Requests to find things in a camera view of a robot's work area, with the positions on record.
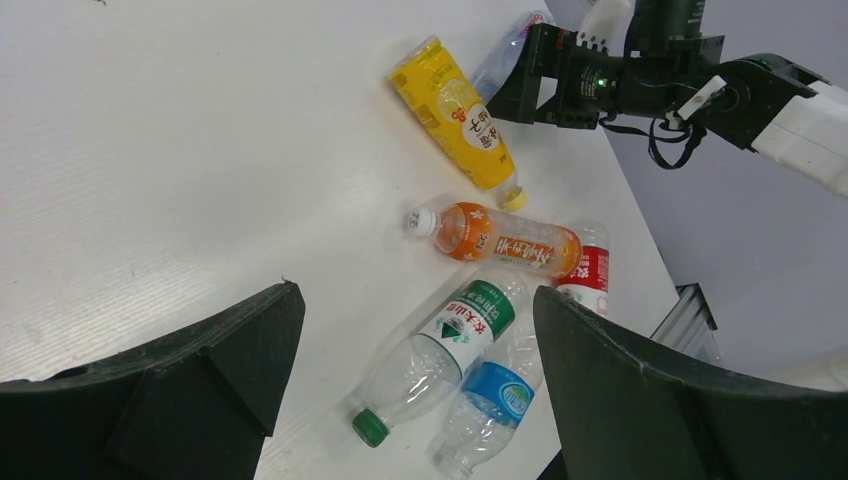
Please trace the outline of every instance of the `green-labeled bottle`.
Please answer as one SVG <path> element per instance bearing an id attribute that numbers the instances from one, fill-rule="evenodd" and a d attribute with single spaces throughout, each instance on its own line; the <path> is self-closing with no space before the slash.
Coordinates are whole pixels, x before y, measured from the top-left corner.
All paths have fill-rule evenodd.
<path id="1" fill-rule="evenodd" d="M 509 270 L 484 268 L 402 341 L 375 372 L 353 429 L 377 447 L 395 425 L 435 408 L 529 306 L 527 285 Z"/>

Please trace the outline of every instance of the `blue label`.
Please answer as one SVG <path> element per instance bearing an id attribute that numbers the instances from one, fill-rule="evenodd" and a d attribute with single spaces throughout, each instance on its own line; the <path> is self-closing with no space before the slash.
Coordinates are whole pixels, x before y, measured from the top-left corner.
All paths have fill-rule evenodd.
<path id="1" fill-rule="evenodd" d="M 506 426 L 510 422 L 515 422 L 516 425 L 521 423 L 535 396 L 533 389 L 521 377 L 508 368 L 491 362 L 484 362 L 468 379 L 462 391 L 471 403 L 482 411 L 490 410 L 491 405 L 484 405 L 480 399 L 491 402 L 496 411 L 488 413 L 495 421 Z"/>

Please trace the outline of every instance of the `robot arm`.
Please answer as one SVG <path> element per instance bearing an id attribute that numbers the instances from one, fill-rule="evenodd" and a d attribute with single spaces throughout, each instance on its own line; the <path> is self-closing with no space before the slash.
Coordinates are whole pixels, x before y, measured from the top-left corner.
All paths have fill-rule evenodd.
<path id="1" fill-rule="evenodd" d="M 751 150 L 848 198 L 848 92 L 824 82 L 812 98 L 793 97 Z"/>
<path id="2" fill-rule="evenodd" d="M 490 113 L 519 123 L 601 124 L 619 132 L 633 130 L 608 124 L 619 114 L 660 119 L 666 130 L 683 132 L 674 139 L 640 132 L 664 168 L 682 166 L 710 131 L 848 197 L 848 93 L 777 55 L 720 63 L 724 37 L 700 32 L 704 4 L 636 0 L 622 57 L 609 56 L 607 44 L 629 0 L 599 0 L 578 32 L 532 27 L 515 69 L 488 104 Z M 557 87 L 537 108 L 542 77 L 555 78 Z M 687 139 L 676 165 L 656 149 L 656 141 Z"/>

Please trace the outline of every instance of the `red-labeled bottle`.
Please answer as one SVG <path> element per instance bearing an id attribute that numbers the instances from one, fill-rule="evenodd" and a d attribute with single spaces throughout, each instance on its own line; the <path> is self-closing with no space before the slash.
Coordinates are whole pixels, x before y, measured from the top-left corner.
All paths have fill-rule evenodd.
<path id="1" fill-rule="evenodd" d="M 607 316 L 609 292 L 609 235 L 603 224 L 580 220 L 569 224 L 580 237 L 583 255 L 569 275 L 554 281 L 554 287 L 598 315 Z"/>

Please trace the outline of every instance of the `orange bottle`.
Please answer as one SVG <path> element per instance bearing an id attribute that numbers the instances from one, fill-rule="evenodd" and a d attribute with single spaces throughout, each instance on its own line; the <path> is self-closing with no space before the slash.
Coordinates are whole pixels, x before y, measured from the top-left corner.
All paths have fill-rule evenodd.
<path id="1" fill-rule="evenodd" d="M 409 214 L 407 228 L 432 238 L 447 256 L 486 262 L 537 275 L 561 277 L 580 263 L 580 239 L 559 225 L 534 222 L 476 203 L 457 203 L 442 212 L 426 208 Z"/>

